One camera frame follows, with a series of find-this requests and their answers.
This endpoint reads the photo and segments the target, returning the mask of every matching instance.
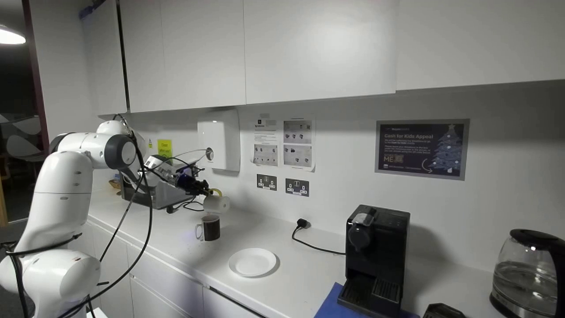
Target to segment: wall socket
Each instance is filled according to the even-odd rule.
[[[260,166],[277,166],[277,145],[255,145],[253,162]]]
[[[258,175],[258,187],[277,191],[277,176],[274,175]]]
[[[286,178],[285,191],[293,196],[311,196],[311,182],[299,178]]]
[[[285,143],[313,143],[309,120],[285,120]]]
[[[313,146],[285,145],[286,166],[313,166]]]

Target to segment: white plate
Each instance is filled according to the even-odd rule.
[[[265,277],[276,272],[279,258],[267,249],[249,247],[242,249],[230,258],[230,268],[244,277]]]

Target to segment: upper cabinet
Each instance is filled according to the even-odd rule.
[[[398,0],[244,0],[247,102],[394,92]]]
[[[398,90],[565,78],[564,0],[401,0]]]
[[[122,0],[131,111],[246,104],[242,0]]]
[[[124,65],[115,0],[83,19],[90,100],[97,115],[126,113]]]

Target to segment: white wall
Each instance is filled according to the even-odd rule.
[[[30,0],[48,132],[92,131],[78,0]]]
[[[565,237],[565,83],[401,92],[240,108],[242,169],[205,178],[237,208],[343,233],[345,219],[368,203],[412,212],[410,252],[493,270],[509,231],[518,226]],[[175,153],[196,148],[205,111],[134,115],[147,138],[172,138]],[[311,118],[315,171],[258,168],[253,122]],[[470,118],[465,180],[375,173],[376,120]],[[256,173],[279,176],[279,191],[255,187]],[[311,182],[311,198],[283,189],[285,176]]]

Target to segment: ceiling light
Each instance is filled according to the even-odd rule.
[[[4,26],[0,26],[0,46],[6,44],[6,46],[21,46],[25,44],[25,37],[13,32],[13,30],[7,30]]]

